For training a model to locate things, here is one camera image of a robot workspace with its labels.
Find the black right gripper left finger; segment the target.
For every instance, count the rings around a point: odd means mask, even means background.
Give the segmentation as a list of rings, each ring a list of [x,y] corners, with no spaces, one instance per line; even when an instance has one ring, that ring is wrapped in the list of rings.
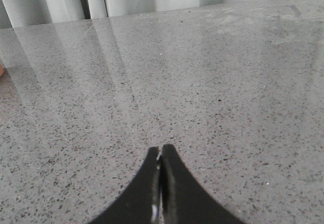
[[[159,223],[159,149],[148,149],[146,158],[122,194],[91,223]]]

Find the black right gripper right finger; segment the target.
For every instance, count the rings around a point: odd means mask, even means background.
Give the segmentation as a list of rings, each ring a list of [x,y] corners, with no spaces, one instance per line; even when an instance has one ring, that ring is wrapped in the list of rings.
[[[163,146],[160,166],[164,223],[243,223],[203,189],[172,144]]]

